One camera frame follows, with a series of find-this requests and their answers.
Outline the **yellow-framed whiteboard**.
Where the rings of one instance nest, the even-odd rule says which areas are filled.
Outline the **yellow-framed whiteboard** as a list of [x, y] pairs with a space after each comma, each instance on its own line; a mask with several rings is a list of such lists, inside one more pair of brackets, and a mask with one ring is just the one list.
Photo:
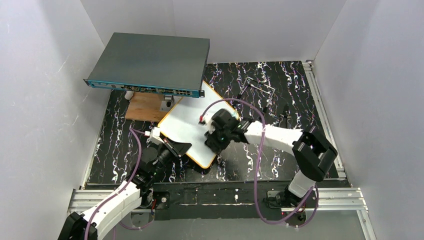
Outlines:
[[168, 139], [174, 142], [191, 143], [192, 146], [186, 155], [201, 168], [207, 169], [217, 155], [205, 145], [205, 133], [208, 128], [199, 124], [199, 119], [210, 104], [221, 100], [222, 97], [205, 81], [201, 89], [204, 91], [204, 97], [182, 97], [157, 126], [161, 134]]

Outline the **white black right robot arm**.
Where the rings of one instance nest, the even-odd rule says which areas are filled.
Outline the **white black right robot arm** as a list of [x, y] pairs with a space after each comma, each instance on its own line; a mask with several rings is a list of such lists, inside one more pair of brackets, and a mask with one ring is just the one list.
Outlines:
[[336, 148], [316, 127], [288, 129], [252, 119], [237, 119], [226, 109], [199, 118], [207, 126], [205, 145], [220, 154], [231, 142], [262, 144], [294, 156], [298, 172], [279, 196], [264, 199], [271, 206], [296, 206], [315, 183], [324, 180], [338, 156]]

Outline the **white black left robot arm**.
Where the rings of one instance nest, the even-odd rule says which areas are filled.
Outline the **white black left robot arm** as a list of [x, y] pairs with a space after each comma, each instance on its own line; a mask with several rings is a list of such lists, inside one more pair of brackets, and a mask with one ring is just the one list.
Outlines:
[[188, 142], [163, 138], [158, 148], [140, 150], [131, 175], [90, 209], [82, 213], [72, 212], [66, 218], [58, 239], [102, 240], [126, 215], [145, 202], [168, 162], [180, 159], [191, 147]]

